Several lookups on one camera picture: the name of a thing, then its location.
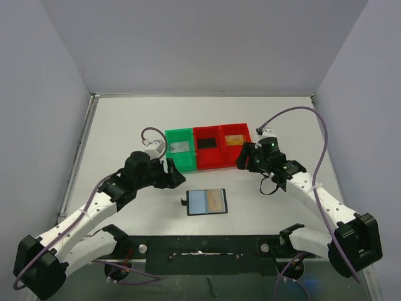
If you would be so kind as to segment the green plastic bin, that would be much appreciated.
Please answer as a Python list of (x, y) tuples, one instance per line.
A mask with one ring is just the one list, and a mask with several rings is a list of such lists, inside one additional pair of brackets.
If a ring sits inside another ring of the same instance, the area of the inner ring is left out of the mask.
[(197, 164), (192, 128), (166, 130), (165, 136), (167, 138), (166, 158), (172, 159), (180, 172), (196, 171)]

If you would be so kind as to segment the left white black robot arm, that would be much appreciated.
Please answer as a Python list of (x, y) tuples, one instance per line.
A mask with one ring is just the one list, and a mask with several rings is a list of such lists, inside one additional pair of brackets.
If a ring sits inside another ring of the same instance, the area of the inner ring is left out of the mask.
[(116, 227), (87, 238), (91, 230), (133, 201), (139, 190), (175, 189), (185, 181), (172, 159), (163, 162), (148, 152), (131, 153), (122, 168), (100, 180), (83, 206), (50, 230), (19, 242), (13, 288), (27, 288), (40, 300), (49, 299), (71, 273), (115, 249)]

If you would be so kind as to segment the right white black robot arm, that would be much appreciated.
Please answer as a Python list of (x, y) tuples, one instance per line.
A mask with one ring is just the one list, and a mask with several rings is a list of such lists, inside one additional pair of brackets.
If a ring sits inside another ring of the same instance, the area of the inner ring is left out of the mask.
[(280, 231), (280, 243), (289, 251), (326, 258), (346, 278), (382, 259), (377, 220), (369, 213), (350, 209), (314, 183), (304, 166), (279, 151), (277, 138), (245, 142), (236, 166), (265, 175), (277, 189), (295, 197), (322, 221), (324, 230), (311, 230), (297, 223)]

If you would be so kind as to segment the red plastic bin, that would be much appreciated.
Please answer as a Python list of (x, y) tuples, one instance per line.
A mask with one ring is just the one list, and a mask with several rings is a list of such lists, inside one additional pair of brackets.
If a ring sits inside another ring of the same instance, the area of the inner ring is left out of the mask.
[(197, 169), (223, 168), (224, 152), (220, 126), (194, 127), (193, 134)]
[(247, 123), (220, 125), (223, 140), (224, 167), (235, 167), (245, 142), (251, 142)]

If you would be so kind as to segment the black leather card holder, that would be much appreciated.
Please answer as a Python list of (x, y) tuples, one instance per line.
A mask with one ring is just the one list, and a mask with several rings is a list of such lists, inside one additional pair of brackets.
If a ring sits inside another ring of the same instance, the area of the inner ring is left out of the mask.
[(225, 211), (210, 213), (207, 205), (206, 191), (210, 189), (198, 189), (186, 191), (185, 199), (181, 199), (181, 205), (186, 207), (188, 216), (201, 216), (201, 215), (212, 215), (212, 214), (227, 214), (227, 196), (224, 188), (219, 188), (224, 194)]

